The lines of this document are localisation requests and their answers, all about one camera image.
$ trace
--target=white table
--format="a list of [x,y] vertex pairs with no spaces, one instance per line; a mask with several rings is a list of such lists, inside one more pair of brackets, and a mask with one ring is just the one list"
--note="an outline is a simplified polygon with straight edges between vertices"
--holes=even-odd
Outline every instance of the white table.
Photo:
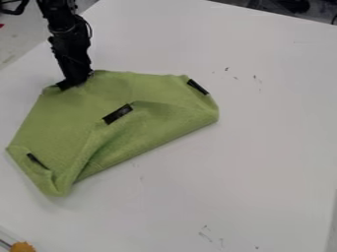
[[[332,251],[336,27],[198,0],[101,0],[85,16],[96,69],[188,74],[221,120],[67,198],[3,154],[1,225],[38,252]],[[1,150],[61,78],[47,43],[0,72]]]

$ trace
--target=cable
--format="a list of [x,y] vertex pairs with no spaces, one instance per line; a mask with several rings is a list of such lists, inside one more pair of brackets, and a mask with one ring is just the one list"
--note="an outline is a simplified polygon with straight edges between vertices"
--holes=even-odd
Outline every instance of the cable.
[[337,14],[333,17],[331,21],[331,25],[335,25],[335,21],[337,20]]
[[6,249],[6,250],[10,250],[12,245],[8,244],[6,241],[3,241],[0,239],[0,247]]

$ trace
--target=cloth fold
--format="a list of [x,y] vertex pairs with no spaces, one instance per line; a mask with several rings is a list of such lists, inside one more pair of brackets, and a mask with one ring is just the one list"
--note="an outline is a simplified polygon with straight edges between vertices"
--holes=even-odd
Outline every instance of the cloth fold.
[[96,71],[82,86],[46,88],[8,153],[46,195],[216,122],[217,104],[187,76]]

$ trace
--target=green towel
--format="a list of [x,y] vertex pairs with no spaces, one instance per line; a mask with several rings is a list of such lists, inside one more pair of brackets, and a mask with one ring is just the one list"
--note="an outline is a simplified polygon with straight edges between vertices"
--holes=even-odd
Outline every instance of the green towel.
[[46,88],[7,151],[46,195],[216,122],[187,76],[96,71],[82,86]]

